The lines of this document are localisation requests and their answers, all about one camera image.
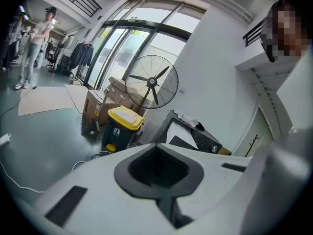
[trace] cap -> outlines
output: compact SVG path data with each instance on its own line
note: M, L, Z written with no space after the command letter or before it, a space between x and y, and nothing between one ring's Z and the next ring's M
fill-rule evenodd
M45 9L46 13L52 13L54 16L57 14L57 8L56 7L50 7Z

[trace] power strip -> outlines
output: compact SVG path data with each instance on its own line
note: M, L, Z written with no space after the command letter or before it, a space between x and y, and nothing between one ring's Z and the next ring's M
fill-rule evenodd
M0 147L4 146L6 143L10 142L11 134L5 134L0 138Z

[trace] sticker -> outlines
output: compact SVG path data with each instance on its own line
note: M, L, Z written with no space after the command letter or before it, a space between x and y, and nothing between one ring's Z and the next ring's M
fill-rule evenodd
M118 128L114 128L113 134L116 135L117 137L119 136L120 130Z
M100 103L99 102L97 102L96 109L100 110Z

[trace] standing fan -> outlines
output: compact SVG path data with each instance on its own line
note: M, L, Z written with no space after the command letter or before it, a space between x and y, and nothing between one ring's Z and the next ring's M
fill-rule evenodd
M178 75L168 60L148 55L137 59L125 84L129 97L139 105L139 109L157 109L174 98L178 89Z

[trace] floor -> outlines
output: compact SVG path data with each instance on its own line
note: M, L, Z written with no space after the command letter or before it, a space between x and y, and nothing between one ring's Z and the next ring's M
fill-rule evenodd
M8 76L0 76L0 115L19 101L21 90L13 89L19 71L15 65ZM61 87L69 80L42 67L34 69L32 86ZM0 161L20 186L44 191L71 172L76 162L88 161L100 152L101 137L97 143L87 140L81 135L82 126L82 115L75 107L18 117L17 106L0 118L0 137L12 135L10 143L0 148ZM30 204L39 196L4 178L14 196Z

